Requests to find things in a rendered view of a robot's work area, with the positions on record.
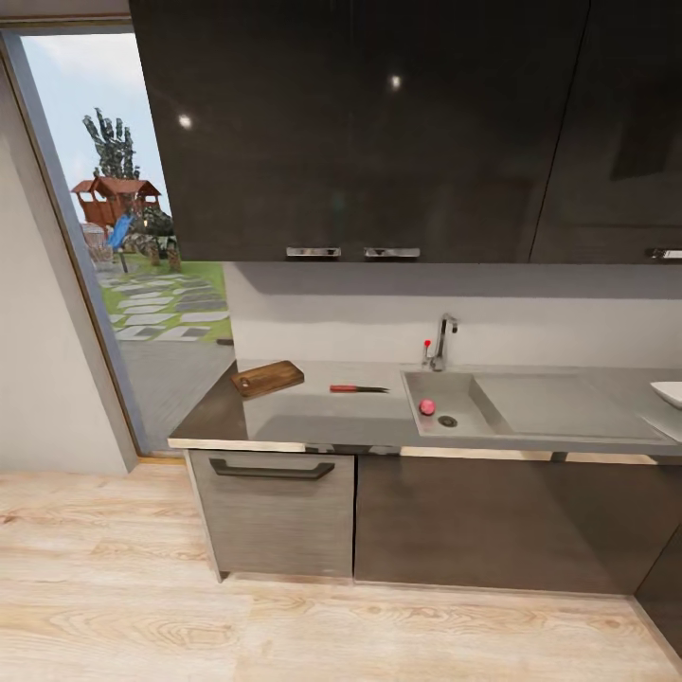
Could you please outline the cutting board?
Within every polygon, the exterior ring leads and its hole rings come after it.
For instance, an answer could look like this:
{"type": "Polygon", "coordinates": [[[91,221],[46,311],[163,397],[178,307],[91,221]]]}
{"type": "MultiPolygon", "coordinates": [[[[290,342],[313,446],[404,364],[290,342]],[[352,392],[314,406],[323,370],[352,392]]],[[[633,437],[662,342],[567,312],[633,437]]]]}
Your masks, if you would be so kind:
{"type": "Polygon", "coordinates": [[[266,367],[251,368],[245,372],[233,374],[230,378],[240,394],[248,397],[276,387],[301,382],[304,379],[304,371],[292,361],[283,360],[266,367]]]}

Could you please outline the bowl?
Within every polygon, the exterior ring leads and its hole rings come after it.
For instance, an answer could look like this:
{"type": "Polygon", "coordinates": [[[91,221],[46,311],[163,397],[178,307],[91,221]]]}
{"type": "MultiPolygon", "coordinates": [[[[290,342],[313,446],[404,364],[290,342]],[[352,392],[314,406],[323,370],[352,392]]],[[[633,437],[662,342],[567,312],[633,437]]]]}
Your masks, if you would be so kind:
{"type": "Polygon", "coordinates": [[[652,388],[667,404],[682,413],[682,382],[661,381],[661,383],[654,383],[652,388]]]}

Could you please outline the vidalia onion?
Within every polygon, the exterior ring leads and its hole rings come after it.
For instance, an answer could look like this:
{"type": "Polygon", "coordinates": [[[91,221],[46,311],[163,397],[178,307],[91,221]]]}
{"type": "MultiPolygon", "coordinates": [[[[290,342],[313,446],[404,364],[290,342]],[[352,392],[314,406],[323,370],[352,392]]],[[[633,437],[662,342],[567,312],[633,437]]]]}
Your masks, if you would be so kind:
{"type": "Polygon", "coordinates": [[[436,410],[436,404],[431,400],[425,399],[424,401],[421,401],[420,409],[423,414],[434,414],[436,410]]]}

